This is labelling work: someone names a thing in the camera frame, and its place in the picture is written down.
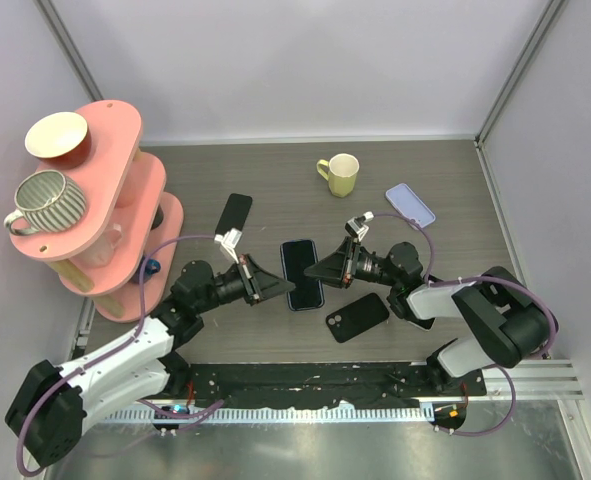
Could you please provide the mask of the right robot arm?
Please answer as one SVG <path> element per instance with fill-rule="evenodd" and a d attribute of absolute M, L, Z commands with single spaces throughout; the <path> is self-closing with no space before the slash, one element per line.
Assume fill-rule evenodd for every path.
<path fill-rule="evenodd" d="M 558 333 L 554 315 L 503 267 L 480 277 L 424 281 L 414 245 L 395 244 L 384 256 L 369 252 L 347 236 L 340 247 L 304 270 L 306 276 L 335 288 L 362 280 L 388 286 L 391 311 L 424 330 L 437 318 L 463 320 L 470 330 L 436 350 L 426 360 L 432 391 L 447 395 L 463 378 L 489 366 L 513 368 L 548 346 Z"/>

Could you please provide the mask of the blue-edged smartphone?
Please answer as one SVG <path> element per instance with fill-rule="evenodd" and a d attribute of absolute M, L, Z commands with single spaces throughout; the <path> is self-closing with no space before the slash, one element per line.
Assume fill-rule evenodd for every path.
<path fill-rule="evenodd" d="M 325 301 L 322 284 L 305 274 L 318 261 L 314 242 L 310 239 L 284 242 L 280 255 L 284 278 L 295 285 L 286 294 L 289 309 L 298 312 L 321 308 Z"/>

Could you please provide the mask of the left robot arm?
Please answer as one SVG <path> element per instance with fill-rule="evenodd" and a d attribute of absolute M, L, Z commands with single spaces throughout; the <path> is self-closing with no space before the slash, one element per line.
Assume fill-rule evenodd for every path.
<path fill-rule="evenodd" d="M 186 264 L 169 296 L 135 328 L 76 360 L 43 360 L 28 371 L 5 416 L 18 438 L 18 470 L 30 476 L 26 454 L 40 467 L 58 462 L 96 423 L 136 401 L 180 397 L 191 371 L 178 350 L 203 328 L 203 313 L 236 300 L 253 306 L 294 288 L 249 255 L 222 274 L 205 261 Z"/>

